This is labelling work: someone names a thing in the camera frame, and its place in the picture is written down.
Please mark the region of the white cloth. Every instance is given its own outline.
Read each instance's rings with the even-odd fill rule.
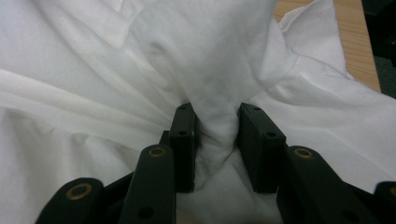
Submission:
[[[34,222],[74,178],[128,174],[186,102],[202,145],[177,208],[202,223],[281,223],[233,145],[241,102],[348,183],[396,178],[395,101],[346,71],[331,1],[280,23],[264,0],[0,3],[2,223]]]

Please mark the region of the screw hole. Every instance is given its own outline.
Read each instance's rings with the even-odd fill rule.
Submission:
[[[89,195],[92,191],[92,185],[88,183],[77,184],[66,192],[66,197],[69,200],[82,199]]]
[[[178,135],[184,136],[184,135],[187,135],[187,132],[185,132],[185,131],[180,131],[180,132],[178,132]]]
[[[276,133],[266,133],[267,134],[267,136],[269,136],[269,137],[275,137],[276,136]]]
[[[152,207],[142,207],[137,212],[137,216],[140,219],[149,219],[154,216],[154,209]]]
[[[343,211],[342,213],[343,218],[346,220],[352,222],[352,223],[359,223],[360,219],[358,215],[356,215],[354,212],[351,211]]]

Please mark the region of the black plastic part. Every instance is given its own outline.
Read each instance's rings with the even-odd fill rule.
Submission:
[[[105,187],[106,211],[98,215],[102,216],[99,223],[109,224],[118,222],[133,176],[134,173],[130,173]]]
[[[41,212],[36,224],[98,223],[104,211],[102,182],[80,178],[61,187]]]
[[[375,198],[381,208],[378,218],[383,223],[396,223],[396,182],[381,182],[375,188]]]
[[[283,167],[276,201],[284,223],[379,223],[316,151],[290,147]]]
[[[175,178],[177,192],[192,192],[195,179],[195,143],[197,117],[191,104],[177,108],[168,144],[175,154]]]
[[[119,223],[175,223],[174,174],[172,148],[164,145],[145,148],[134,171]]]
[[[276,193],[280,161],[286,147],[285,134],[262,109],[241,104],[237,144],[253,190]]]

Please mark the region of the wooden table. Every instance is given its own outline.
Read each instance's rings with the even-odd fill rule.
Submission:
[[[373,90],[380,91],[361,0],[333,1],[346,56],[346,70]],[[275,17],[280,21],[286,12],[306,6],[310,2],[312,0],[278,0]]]

